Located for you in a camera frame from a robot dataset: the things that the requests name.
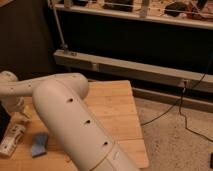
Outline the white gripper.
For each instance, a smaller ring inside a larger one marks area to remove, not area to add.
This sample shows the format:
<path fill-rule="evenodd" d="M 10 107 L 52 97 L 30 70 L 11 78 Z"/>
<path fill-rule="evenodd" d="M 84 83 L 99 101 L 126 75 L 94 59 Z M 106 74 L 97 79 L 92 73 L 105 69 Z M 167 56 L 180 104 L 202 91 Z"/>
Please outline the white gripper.
<path fill-rule="evenodd" d="M 19 112 L 26 120 L 31 120 L 31 117 L 23 112 L 24 99 L 22 97 L 9 97 L 2 100 L 2 106 L 9 112 Z"/>

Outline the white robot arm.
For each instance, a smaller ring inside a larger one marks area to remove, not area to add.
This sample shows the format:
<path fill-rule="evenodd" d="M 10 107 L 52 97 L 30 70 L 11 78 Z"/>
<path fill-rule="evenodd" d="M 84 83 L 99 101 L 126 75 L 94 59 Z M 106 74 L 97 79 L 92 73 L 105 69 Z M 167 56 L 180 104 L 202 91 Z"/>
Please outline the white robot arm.
<path fill-rule="evenodd" d="M 88 81 L 80 73 L 20 81 L 9 71 L 0 72 L 4 108 L 17 111 L 21 98 L 31 97 L 39 118 L 79 171 L 139 171 L 83 102 L 88 91 Z"/>

